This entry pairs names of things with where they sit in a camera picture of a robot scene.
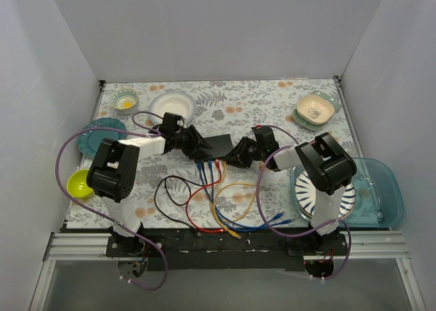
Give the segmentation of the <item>small patterned bowl yellow centre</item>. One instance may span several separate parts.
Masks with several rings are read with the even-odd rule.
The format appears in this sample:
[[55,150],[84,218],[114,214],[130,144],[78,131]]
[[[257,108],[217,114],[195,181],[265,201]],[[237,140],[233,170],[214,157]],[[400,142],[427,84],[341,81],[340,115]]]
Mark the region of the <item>small patterned bowl yellow centre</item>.
[[123,115],[133,114],[139,106],[139,94],[132,88],[121,88],[110,99],[113,109]]

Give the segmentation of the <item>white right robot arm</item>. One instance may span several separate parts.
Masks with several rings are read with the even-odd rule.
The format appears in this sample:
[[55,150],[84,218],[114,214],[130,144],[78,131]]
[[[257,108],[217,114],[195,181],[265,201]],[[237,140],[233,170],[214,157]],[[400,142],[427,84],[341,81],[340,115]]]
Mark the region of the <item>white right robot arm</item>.
[[302,233],[285,234],[266,222],[266,226],[287,240],[290,249],[298,252],[327,253],[339,241],[341,199],[351,184],[357,166],[350,155],[328,132],[309,142],[280,147],[273,131],[284,129],[275,125],[257,125],[251,130],[255,138],[243,137],[223,161],[237,168],[249,168],[254,161],[263,162],[256,183],[256,203],[262,220],[266,220],[260,203],[260,184],[266,169],[278,172],[303,166],[309,183],[315,188],[314,214],[308,229]]

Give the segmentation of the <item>blue striped round plate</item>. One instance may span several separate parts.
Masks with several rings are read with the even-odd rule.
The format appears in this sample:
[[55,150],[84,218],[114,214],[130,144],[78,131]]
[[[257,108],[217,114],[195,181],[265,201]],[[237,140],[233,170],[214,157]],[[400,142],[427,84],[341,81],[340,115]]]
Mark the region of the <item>blue striped round plate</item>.
[[[306,171],[302,171],[296,177],[294,191],[298,207],[305,216],[311,218],[315,211],[315,187],[310,181]],[[355,202],[356,190],[353,184],[349,184],[346,186],[345,192],[341,198],[339,218],[344,219],[349,216],[354,209]]]

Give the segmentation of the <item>aluminium frame rail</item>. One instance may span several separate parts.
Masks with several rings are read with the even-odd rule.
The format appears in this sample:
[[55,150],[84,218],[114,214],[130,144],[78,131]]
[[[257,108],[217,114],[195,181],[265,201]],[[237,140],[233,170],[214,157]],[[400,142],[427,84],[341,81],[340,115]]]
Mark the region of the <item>aluminium frame rail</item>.
[[162,248],[145,266],[108,233],[55,233],[32,310],[424,310],[398,231],[356,231],[334,249],[338,275],[317,278],[315,257],[271,232],[241,240],[148,231]]

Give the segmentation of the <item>lime green bowl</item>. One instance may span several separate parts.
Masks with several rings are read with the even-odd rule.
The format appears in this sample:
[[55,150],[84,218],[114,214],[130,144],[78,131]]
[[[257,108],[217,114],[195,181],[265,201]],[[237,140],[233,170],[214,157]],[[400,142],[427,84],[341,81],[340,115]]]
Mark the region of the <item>lime green bowl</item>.
[[72,174],[67,181],[67,192],[76,199],[88,199],[94,196],[94,190],[87,185],[88,169]]

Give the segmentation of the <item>white shallow bowl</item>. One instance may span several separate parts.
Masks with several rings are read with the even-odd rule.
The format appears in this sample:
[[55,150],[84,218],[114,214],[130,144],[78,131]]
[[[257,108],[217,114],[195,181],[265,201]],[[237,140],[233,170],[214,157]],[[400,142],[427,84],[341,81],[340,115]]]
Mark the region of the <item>white shallow bowl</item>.
[[181,115],[186,123],[191,122],[197,112],[197,104],[194,98],[187,93],[167,92],[162,93],[152,100],[149,112],[155,114],[149,118],[154,125],[161,123],[161,119],[166,112]]

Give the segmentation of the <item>yellow ethernet cable end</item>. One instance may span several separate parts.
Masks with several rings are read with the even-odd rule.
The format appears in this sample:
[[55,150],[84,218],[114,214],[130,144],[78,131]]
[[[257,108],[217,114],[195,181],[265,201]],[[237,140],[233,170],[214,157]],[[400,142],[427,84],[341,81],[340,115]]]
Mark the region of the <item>yellow ethernet cable end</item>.
[[[223,186],[221,189],[218,190],[218,192],[215,195],[215,201],[213,202],[214,207],[216,204],[216,198],[218,198],[220,193],[222,191],[226,190],[227,188],[230,188],[231,186],[254,186],[254,187],[256,187],[256,184],[247,183],[247,182],[234,182],[234,183],[227,184],[227,185]],[[238,218],[235,218],[234,220],[229,220],[229,222],[232,222],[232,223],[238,222],[239,220],[243,219],[248,214],[248,212],[250,211],[250,209],[254,203],[254,200],[256,198],[256,193],[257,193],[257,189],[254,191],[254,193],[251,197],[251,201],[250,201],[249,205],[247,206],[246,210]]]

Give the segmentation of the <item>cream square bowl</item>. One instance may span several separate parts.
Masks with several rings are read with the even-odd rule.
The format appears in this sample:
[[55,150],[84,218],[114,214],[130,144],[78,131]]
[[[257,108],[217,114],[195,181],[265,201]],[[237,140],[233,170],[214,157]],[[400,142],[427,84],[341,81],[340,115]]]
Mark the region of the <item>cream square bowl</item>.
[[299,116],[313,125],[323,125],[335,113],[333,104],[319,95],[303,97],[297,103],[296,110]]

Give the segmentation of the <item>transparent blue plastic tray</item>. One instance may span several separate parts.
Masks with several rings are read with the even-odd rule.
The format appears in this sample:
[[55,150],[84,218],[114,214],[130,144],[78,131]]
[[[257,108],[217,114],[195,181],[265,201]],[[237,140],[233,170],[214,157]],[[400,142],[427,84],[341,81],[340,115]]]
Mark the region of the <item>transparent blue plastic tray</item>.
[[[356,202],[351,214],[344,218],[349,227],[387,229],[397,226],[403,219],[404,207],[399,186],[391,170],[375,159],[354,158],[357,173],[351,184],[356,190]],[[291,192],[294,207],[300,216],[310,221],[296,203],[294,184],[305,171],[296,166],[291,170]]]

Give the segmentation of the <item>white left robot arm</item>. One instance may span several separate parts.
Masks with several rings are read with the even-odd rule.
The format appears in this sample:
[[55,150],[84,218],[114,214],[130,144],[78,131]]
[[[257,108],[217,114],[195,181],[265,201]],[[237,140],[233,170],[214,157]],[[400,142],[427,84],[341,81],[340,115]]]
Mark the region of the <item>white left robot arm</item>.
[[148,134],[128,140],[102,140],[87,174],[87,185],[101,197],[113,223],[111,235],[132,257],[140,255],[146,243],[138,233],[143,229],[129,198],[140,161],[179,149],[191,158],[199,149],[212,146],[179,114],[166,112],[161,123]]

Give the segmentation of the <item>floral patterned tablecloth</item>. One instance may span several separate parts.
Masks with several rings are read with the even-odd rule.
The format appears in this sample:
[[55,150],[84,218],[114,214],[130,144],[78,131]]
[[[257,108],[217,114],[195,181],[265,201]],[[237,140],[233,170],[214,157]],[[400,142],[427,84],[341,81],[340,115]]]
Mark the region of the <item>floral patterned tablecloth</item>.
[[[139,106],[133,114],[119,114],[110,104],[111,96],[121,88],[132,88],[139,94]],[[232,141],[237,143],[244,136],[251,137],[251,128],[255,125],[275,125],[285,130],[274,130],[281,146],[314,138],[314,132],[301,127],[292,117],[300,99],[313,91],[321,91],[337,100],[340,98],[331,79],[107,83],[97,117],[116,118],[129,131],[141,132],[152,125],[149,118],[152,100],[162,93],[174,91],[187,93],[196,101],[197,112],[192,123],[202,136],[229,133]],[[256,184],[261,168],[259,162],[254,162],[249,169],[229,166],[224,177],[219,175],[217,168],[209,168],[206,170],[207,178],[216,180],[217,184],[208,188],[208,192],[213,192],[215,201],[218,190],[227,184]],[[200,176],[196,164],[182,152],[174,150],[164,156],[143,160],[138,166],[136,180],[132,199],[136,214],[145,227],[183,228],[190,221],[203,228],[217,226],[206,193],[199,191],[197,186],[185,186],[185,180],[198,184]],[[218,212],[232,220],[238,218],[246,210],[255,190],[254,186],[227,188],[216,198]],[[280,221],[292,219],[284,226],[306,225],[292,202],[289,171],[264,171],[260,203],[267,218],[283,212]],[[248,214],[238,223],[248,226],[262,223],[256,198]]]

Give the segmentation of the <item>black network switch box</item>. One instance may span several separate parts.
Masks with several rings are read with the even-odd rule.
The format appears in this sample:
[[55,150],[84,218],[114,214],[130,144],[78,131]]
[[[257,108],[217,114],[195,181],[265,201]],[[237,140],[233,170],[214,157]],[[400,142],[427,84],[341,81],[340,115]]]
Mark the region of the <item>black network switch box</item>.
[[206,137],[205,141],[212,148],[199,148],[193,155],[195,162],[221,159],[233,149],[230,134]]

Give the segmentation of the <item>teal scalloped plate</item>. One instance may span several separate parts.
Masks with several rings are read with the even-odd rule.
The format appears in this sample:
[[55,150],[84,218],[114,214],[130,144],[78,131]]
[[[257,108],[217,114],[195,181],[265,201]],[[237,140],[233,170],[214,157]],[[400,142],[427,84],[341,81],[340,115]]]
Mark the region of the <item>teal scalloped plate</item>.
[[[94,120],[90,124],[88,124],[85,129],[91,129],[95,127],[105,127],[110,129],[119,129],[122,131],[126,131],[125,125],[116,118],[99,118]],[[83,133],[78,138],[78,149],[81,153],[86,156],[93,158],[96,155],[96,152],[99,148],[103,139],[112,139],[112,140],[123,140],[127,137],[126,133],[119,133],[116,131],[109,130],[96,130],[96,131],[87,131]]]

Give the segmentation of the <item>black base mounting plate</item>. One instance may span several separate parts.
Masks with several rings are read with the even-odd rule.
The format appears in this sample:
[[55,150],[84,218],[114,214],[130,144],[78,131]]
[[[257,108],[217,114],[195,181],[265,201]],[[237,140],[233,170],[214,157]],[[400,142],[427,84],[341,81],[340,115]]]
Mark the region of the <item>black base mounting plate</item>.
[[168,269],[284,269],[305,271],[308,262],[333,263],[347,252],[341,234],[328,251],[309,248],[306,238],[297,241],[263,229],[241,233],[241,239],[223,233],[196,235],[190,229],[145,229],[142,235],[158,245]]

